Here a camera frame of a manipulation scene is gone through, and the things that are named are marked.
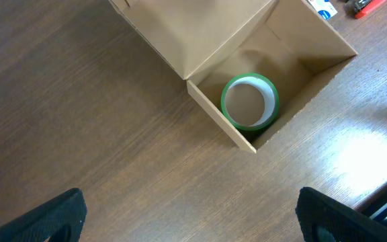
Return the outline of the red grey stapler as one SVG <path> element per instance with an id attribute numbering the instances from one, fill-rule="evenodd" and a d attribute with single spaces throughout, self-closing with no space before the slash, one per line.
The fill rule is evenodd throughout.
<path id="1" fill-rule="evenodd" d="M 351 17 L 360 19 L 377 10 L 385 2 L 386 0 L 347 0 L 347 12 Z"/>

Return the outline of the brown cardboard box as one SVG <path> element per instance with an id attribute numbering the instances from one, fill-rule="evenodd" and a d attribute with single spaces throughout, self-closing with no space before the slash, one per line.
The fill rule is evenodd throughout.
<path id="1" fill-rule="evenodd" d="M 111 4 L 186 82 L 215 123 L 250 153 L 268 143 L 357 54 L 307 1 Z M 256 131 L 235 128 L 220 105 L 226 84 L 245 73 L 268 78 L 279 94 L 276 119 Z"/>

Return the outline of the blue white staples box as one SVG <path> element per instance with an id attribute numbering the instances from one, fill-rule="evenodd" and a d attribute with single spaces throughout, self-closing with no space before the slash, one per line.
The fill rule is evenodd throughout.
<path id="1" fill-rule="evenodd" d="M 307 0 L 307 2 L 318 12 L 324 19 L 330 19 L 338 13 L 329 0 Z"/>

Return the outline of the green tape roll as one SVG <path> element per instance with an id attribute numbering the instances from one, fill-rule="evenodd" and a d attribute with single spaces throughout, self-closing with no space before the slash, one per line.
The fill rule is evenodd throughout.
<path id="1" fill-rule="evenodd" d="M 224 117 L 237 129 L 256 131 L 277 117 L 280 97 L 275 85 L 263 75 L 245 73 L 233 77 L 220 98 Z"/>

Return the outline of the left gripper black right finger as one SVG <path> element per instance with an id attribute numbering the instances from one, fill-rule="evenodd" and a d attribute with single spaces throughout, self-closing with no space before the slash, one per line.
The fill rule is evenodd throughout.
<path id="1" fill-rule="evenodd" d="M 307 242 L 387 242 L 387 226 L 310 187 L 300 190 L 296 216 Z"/>

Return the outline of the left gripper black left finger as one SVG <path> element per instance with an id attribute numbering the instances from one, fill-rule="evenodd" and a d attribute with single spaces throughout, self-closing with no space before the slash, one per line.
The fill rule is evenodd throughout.
<path id="1" fill-rule="evenodd" d="M 87 207 L 72 188 L 0 227 L 0 241 L 70 241 L 81 237 Z"/>

